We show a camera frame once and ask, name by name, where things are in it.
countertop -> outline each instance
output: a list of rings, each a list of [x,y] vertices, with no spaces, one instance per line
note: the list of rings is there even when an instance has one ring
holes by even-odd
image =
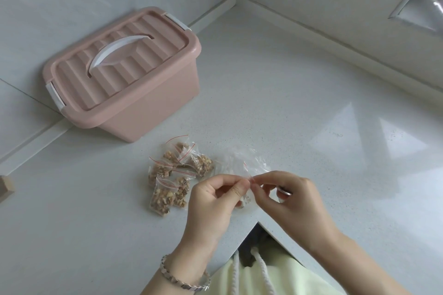
[[[5,295],[139,294],[186,212],[148,209],[148,157],[189,133],[203,153],[257,149],[309,177],[338,227],[408,290],[443,287],[443,120],[384,81],[234,7],[199,34],[201,93],[134,144],[73,128],[12,174],[0,205]],[[232,217],[209,269],[259,222],[339,286],[263,211]]]

pink lid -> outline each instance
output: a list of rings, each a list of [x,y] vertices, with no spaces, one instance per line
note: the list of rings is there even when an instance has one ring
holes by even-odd
[[[189,28],[148,7],[59,53],[47,62],[43,77],[61,113],[91,128],[167,80],[200,51]]]

white baseboard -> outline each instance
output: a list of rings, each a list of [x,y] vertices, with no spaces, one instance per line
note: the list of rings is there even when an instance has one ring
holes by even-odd
[[[236,0],[224,0],[213,9],[203,14],[196,21],[191,23],[190,28],[194,33],[200,32],[202,29],[209,26],[212,22],[217,20],[225,12],[229,11],[235,6]],[[15,169],[32,158],[35,154],[40,152],[43,148],[57,139],[59,136],[68,131],[73,125],[65,118],[53,124],[43,132],[37,134],[23,145],[16,148],[3,161],[0,162],[0,174],[9,175]]]
[[[290,33],[295,34],[309,41],[316,46],[321,47],[334,54],[335,56],[366,70],[376,76],[396,85],[397,87],[409,92],[410,94],[425,100],[431,104],[443,107],[443,92],[438,91],[426,84],[415,80],[400,71],[392,69],[383,63],[377,62],[370,57],[364,56],[359,52],[352,50],[349,47],[343,46],[340,43],[315,32],[303,24],[297,23],[288,19],[260,4],[251,0],[236,0],[236,5],[242,7],[246,11],[274,24],[275,26],[284,29]]]
[[[15,169],[19,168],[72,126],[67,119],[63,118],[23,145],[20,145],[8,158],[0,163],[0,174],[5,176],[11,174]]]

clear plastic bag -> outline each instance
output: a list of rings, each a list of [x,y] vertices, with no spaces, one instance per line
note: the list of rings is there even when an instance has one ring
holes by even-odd
[[[193,168],[200,177],[210,173],[214,168],[213,161],[199,152],[197,144],[190,141],[189,135],[176,136],[167,141],[163,157],[178,166]]]
[[[188,193],[191,189],[191,181],[195,179],[193,170],[186,168],[177,168],[171,171],[168,177],[162,179],[170,185],[178,186],[175,193],[174,205],[180,208],[186,208],[188,204]]]
[[[250,178],[267,173],[270,170],[264,158],[253,148],[229,147],[215,160],[216,174],[231,174]],[[254,194],[251,190],[240,201],[241,206],[238,208],[244,208],[249,203],[256,205]]]
[[[166,216],[169,214],[170,207],[174,205],[175,194],[178,189],[178,185],[171,184],[169,181],[166,182],[157,176],[156,187],[149,206],[160,216]]]
[[[156,186],[157,176],[160,178],[168,177],[176,166],[168,159],[153,159],[151,157],[149,159],[151,159],[151,165],[147,184],[153,188]]]

drawstring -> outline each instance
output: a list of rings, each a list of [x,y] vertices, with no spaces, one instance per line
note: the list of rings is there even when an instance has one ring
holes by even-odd
[[[276,295],[274,286],[272,285],[271,279],[269,278],[268,268],[266,267],[264,260],[261,258],[260,254],[258,253],[258,248],[252,247],[251,254],[254,256],[255,260],[260,265],[261,276],[263,277],[264,284],[266,285],[266,290],[268,291],[268,295]],[[233,261],[231,295],[239,295],[239,288],[240,288],[239,265],[240,265],[240,260],[238,257],[238,251],[236,251],[234,254],[234,261]]]

